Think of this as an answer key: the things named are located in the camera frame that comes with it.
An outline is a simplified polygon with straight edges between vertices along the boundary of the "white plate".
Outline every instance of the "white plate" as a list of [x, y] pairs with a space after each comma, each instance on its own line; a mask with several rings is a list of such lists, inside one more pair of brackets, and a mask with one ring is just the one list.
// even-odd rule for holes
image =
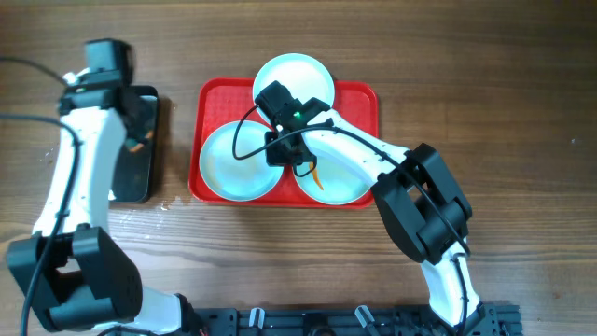
[[[199, 156], [201, 177], [207, 187], [218, 196], [235, 202], [259, 198], [278, 183], [284, 167], [270, 167], [265, 151], [238, 161], [232, 156], [232, 137], [238, 121], [215, 130], [205, 140]], [[265, 144], [268, 127], [254, 121], [245, 121], [239, 131], [236, 153], [248, 154]]]
[[[334, 105], [336, 92], [332, 76], [323, 64], [311, 56], [284, 54], [263, 65], [253, 84], [253, 101], [274, 80], [286, 86], [293, 98], [298, 98], [303, 104], [315, 97], [330, 106]], [[270, 119], [261, 109], [258, 108], [257, 112], [270, 123]]]
[[[308, 163], [303, 163], [297, 167], [299, 175], [303, 175], [308, 171]], [[295, 176], [295, 178], [298, 186], [307, 196], [319, 203], [329, 205], [351, 203], [363, 197], [369, 190], [368, 186], [358, 177], [350, 174], [333, 161], [322, 157], [317, 157], [317, 175], [319, 176], [319, 182], [324, 187], [323, 190], [319, 189], [311, 174], [305, 177]]]

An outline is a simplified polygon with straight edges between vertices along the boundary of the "orange object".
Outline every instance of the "orange object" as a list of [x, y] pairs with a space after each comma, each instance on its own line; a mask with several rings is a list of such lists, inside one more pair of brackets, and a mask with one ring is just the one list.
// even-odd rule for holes
[[[313, 162], [309, 162], [309, 169], [313, 169], [315, 165], [313, 164]], [[317, 183], [317, 186], [319, 186], [319, 189], [321, 191], [324, 190], [324, 186], [321, 185], [321, 182], [319, 182], [319, 176], [317, 176], [317, 168], [313, 169], [313, 171], [311, 172], [311, 175], [313, 175], [313, 181], [315, 181], [315, 183]]]

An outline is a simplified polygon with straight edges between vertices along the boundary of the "cable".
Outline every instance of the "cable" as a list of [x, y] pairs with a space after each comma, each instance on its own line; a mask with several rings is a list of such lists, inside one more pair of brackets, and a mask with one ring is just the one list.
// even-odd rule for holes
[[26, 59], [22, 59], [19, 57], [8, 57], [8, 56], [0, 56], [0, 62], [13, 62], [13, 63], [19, 63], [19, 64], [33, 67], [34, 69], [37, 69], [37, 71], [41, 71], [42, 73], [48, 75], [49, 77], [52, 77], [54, 80], [60, 82], [65, 87], [68, 86], [68, 83], [66, 82], [66, 80], [64, 80], [64, 78], [62, 78], [62, 76], [60, 76], [56, 72], [50, 70], [48, 67], [46, 67], [43, 64], [36, 63], [34, 61], [30, 61], [30, 60], [26, 60]]
[[463, 291], [463, 316], [460, 319], [460, 328], [458, 329], [458, 336], [463, 336], [465, 334], [466, 316], [468, 315], [468, 293], [466, 292], [466, 283], [465, 276], [463, 275], [463, 269], [460, 267], [460, 260], [458, 259], [460, 257], [466, 258], [466, 254], [454, 253], [454, 255], [451, 257], [451, 261], [454, 263], [454, 267], [456, 267], [456, 272], [458, 273], [458, 279], [460, 281], [460, 287]]
[[236, 154], [236, 135], [238, 135], [238, 131], [241, 128], [241, 125], [243, 124], [243, 121], [246, 119], [246, 117], [248, 117], [248, 115], [250, 114], [250, 112], [252, 112], [252, 110], [249, 110], [249, 112], [247, 112], [247, 114], [245, 114], [243, 116], [243, 118], [241, 119], [241, 121], [239, 122], [237, 129], [234, 134], [234, 138], [232, 140], [232, 156], [234, 156], [234, 159], [236, 160], [245, 160], [248, 159], [254, 155], [256, 155], [257, 153], [271, 147], [274, 146], [275, 144], [279, 143], [280, 141], [285, 140], [286, 138], [290, 137], [290, 136], [294, 136], [297, 134], [301, 134], [301, 133], [305, 133], [305, 132], [310, 132], [310, 131], [330, 131], [330, 132], [335, 132], [335, 133], [342, 133], [345, 135], [348, 135], [350, 137], [352, 137], [354, 140], [357, 140], [358, 142], [360, 142], [361, 144], [365, 145], [366, 147], [368, 147], [369, 149], [373, 150], [373, 152], [375, 152], [377, 155], [379, 155], [382, 159], [389, 161], [390, 163], [392, 163], [396, 169], [402, 173], [403, 175], [405, 175], [407, 177], [407, 179], [409, 180], [409, 182], [419, 191], [421, 192], [421, 194], [423, 195], [423, 197], [425, 198], [425, 200], [429, 203], [429, 205], [431, 206], [431, 208], [433, 209], [433, 211], [439, 216], [439, 218], [441, 219], [441, 221], [444, 223], [444, 225], [446, 226], [446, 228], [448, 229], [448, 231], [450, 232], [451, 236], [458, 242], [458, 244], [463, 248], [463, 250], [466, 253], [466, 256], [470, 256], [470, 248], [468, 248], [468, 245], [465, 243], [465, 241], [463, 240], [463, 238], [460, 236], [460, 234], [458, 234], [458, 232], [456, 232], [456, 230], [454, 229], [454, 227], [452, 226], [452, 224], [450, 223], [450, 221], [441, 213], [441, 211], [439, 210], [439, 208], [437, 208], [437, 205], [433, 202], [433, 200], [431, 199], [431, 197], [429, 196], [429, 194], [427, 193], [427, 191], [423, 188], [423, 186], [417, 182], [417, 180], [409, 173], [407, 172], [404, 167], [402, 167], [400, 165], [400, 163], [396, 162], [394, 159], [392, 159], [386, 152], [382, 151], [381, 149], [373, 146], [369, 141], [363, 139], [362, 137], [348, 132], [346, 130], [343, 130], [342, 128], [339, 127], [331, 127], [331, 126], [311, 126], [302, 130], [296, 130], [290, 133], [287, 133], [273, 141], [271, 141], [270, 143], [259, 147], [257, 149], [255, 149], [254, 151], [246, 154], [246, 155], [242, 155], [242, 156], [238, 156]]
[[100, 332], [99, 334], [97, 334], [97, 336], [106, 336], [108, 335], [110, 332], [129, 332], [129, 333], [134, 333], [137, 335], [145, 335], [145, 336], [157, 336], [157, 334], [151, 332], [151, 331], [147, 331], [147, 330], [141, 330], [141, 329], [135, 329], [135, 328], [129, 328], [129, 327], [124, 327], [122, 325], [118, 325], [118, 326], [114, 326], [112, 328], [108, 328], [102, 332]]
[[27, 120], [27, 121], [38, 121], [38, 122], [45, 122], [48, 124], [52, 124], [55, 126], [59, 126], [64, 128], [67, 132], [71, 134], [73, 137], [73, 147], [74, 147], [74, 154], [73, 154], [73, 165], [71, 167], [70, 175], [68, 176], [68, 180], [66, 182], [66, 189], [64, 190], [64, 195], [62, 196], [62, 202], [60, 204], [60, 209], [56, 213], [56, 223], [54, 224], [54, 228], [52, 228], [52, 232], [49, 235], [46, 245], [39, 257], [39, 261], [37, 265], [35, 265], [35, 270], [33, 276], [31, 277], [31, 282], [29, 283], [29, 287], [27, 288], [27, 293], [25, 294], [25, 301], [22, 305], [22, 312], [21, 312], [21, 336], [27, 335], [27, 323], [29, 321], [29, 310], [31, 309], [31, 305], [34, 300], [35, 291], [37, 290], [37, 282], [39, 281], [39, 276], [42, 272], [46, 270], [49, 263], [49, 254], [51, 252], [51, 248], [54, 245], [54, 239], [62, 226], [62, 222], [64, 218], [68, 216], [68, 204], [71, 199], [71, 195], [73, 194], [73, 187], [75, 185], [75, 177], [76, 177], [76, 170], [78, 168], [78, 161], [80, 155], [80, 143], [78, 140], [78, 136], [76, 135], [75, 130], [73, 130], [67, 124], [52, 118], [46, 117], [38, 117], [38, 116], [19, 116], [19, 115], [0, 115], [0, 119], [3, 120]]

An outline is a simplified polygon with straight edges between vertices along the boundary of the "wooden surface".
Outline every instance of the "wooden surface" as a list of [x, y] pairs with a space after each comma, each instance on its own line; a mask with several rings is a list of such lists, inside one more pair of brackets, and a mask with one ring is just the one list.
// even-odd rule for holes
[[[485, 301], [521, 306], [525, 335], [597, 333], [597, 14], [592, 2], [4, 1], [0, 53], [60, 73], [82, 43], [136, 49], [138, 83], [163, 111], [157, 193], [110, 210], [112, 235], [146, 285], [196, 307], [426, 303], [419, 265], [362, 211], [209, 206], [187, 189], [197, 96], [212, 77], [251, 77], [270, 58], [312, 55], [380, 97], [381, 135], [441, 153], [474, 208], [469, 261]], [[61, 89], [0, 65], [0, 111], [55, 116]], [[0, 254], [27, 238], [57, 130], [0, 122]], [[0, 334], [23, 296], [0, 261]], [[43, 333], [32, 317], [32, 332]]]

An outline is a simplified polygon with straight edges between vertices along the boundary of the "wooden table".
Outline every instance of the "wooden table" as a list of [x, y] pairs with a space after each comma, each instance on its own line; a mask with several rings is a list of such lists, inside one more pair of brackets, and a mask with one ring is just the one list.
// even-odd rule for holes
[[[597, 332], [597, 8], [585, 2], [8, 0], [0, 53], [58, 71], [82, 44], [134, 45], [138, 83], [162, 111], [157, 192], [115, 205], [110, 229], [146, 285], [196, 307], [426, 303], [419, 265], [360, 211], [210, 206], [190, 195], [197, 96], [212, 77], [251, 77], [303, 52], [380, 97], [382, 139], [436, 147], [475, 215], [475, 289], [521, 306], [525, 335]], [[0, 111], [56, 116], [61, 88], [0, 66]], [[49, 190], [57, 130], [0, 122], [0, 253], [30, 235]], [[23, 296], [0, 261], [0, 334]], [[32, 333], [42, 333], [32, 317]]]

